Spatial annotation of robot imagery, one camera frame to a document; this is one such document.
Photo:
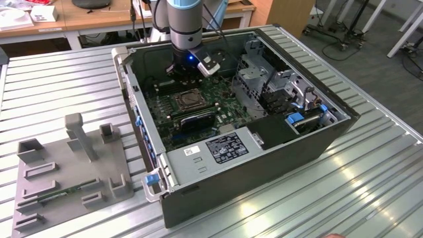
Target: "aluminum extrusion table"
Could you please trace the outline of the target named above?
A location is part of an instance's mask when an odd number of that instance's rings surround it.
[[[10,59],[2,66],[0,237],[12,227],[17,141],[66,136],[64,114],[81,112],[85,131],[120,127],[136,194],[32,235],[45,237],[353,237],[423,235],[421,136],[280,28],[262,31],[361,114],[313,162],[170,229],[148,203],[141,154],[118,89],[110,48]]]

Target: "gray carpet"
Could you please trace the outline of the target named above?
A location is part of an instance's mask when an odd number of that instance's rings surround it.
[[[342,2],[342,0],[337,1],[332,15],[338,12]],[[317,0],[318,8],[325,9],[328,3],[329,0]],[[354,2],[344,20],[346,26],[352,22],[357,9],[358,3]],[[357,29],[362,29],[372,12],[373,9],[366,7],[357,23]],[[301,36],[300,40],[381,105],[423,134],[423,82],[404,70],[401,52],[397,52],[391,59],[385,56],[401,37],[401,33],[397,31],[401,25],[403,22],[381,14],[365,35],[366,42],[361,50],[345,61],[330,60],[321,54],[322,47],[334,42],[334,39],[312,32],[308,36]],[[415,42],[420,36],[421,33],[416,32],[409,40]],[[340,52],[332,47],[325,52],[332,58],[341,59],[354,50],[354,47],[349,47],[345,52]],[[417,57],[416,60],[423,66],[423,57]],[[412,68],[408,60],[405,65],[417,73],[417,68]]]

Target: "barcode sticker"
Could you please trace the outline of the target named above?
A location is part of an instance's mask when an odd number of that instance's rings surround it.
[[[188,149],[184,149],[185,156],[193,155],[194,153],[198,153],[198,151],[200,151],[198,146],[193,146],[193,147],[190,147]]]
[[[45,29],[40,29],[38,32],[46,32],[46,31],[61,31],[61,27],[57,28],[45,28]]]

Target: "blue latch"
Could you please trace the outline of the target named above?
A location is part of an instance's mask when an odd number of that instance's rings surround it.
[[[328,107],[324,104],[321,104],[320,105],[320,110],[325,113],[325,111],[328,110]]]
[[[304,117],[300,113],[293,113],[288,116],[288,122],[290,124],[296,123],[297,121],[304,120]]]
[[[134,125],[136,126],[141,126],[142,125],[142,121],[141,121],[141,117],[140,116],[137,116],[137,119],[134,121]]]
[[[150,186],[150,185],[158,183],[158,182],[160,182],[158,174],[146,175],[146,177],[145,177],[145,182],[146,182],[146,185],[148,185],[148,186]]]

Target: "circuit board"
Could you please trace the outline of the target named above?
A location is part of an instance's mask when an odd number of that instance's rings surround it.
[[[149,112],[166,151],[224,133],[232,126],[238,128],[252,120],[232,94],[230,80],[221,77],[205,78],[196,89],[146,98]],[[213,125],[190,133],[180,133],[180,121],[206,113],[214,116]]]

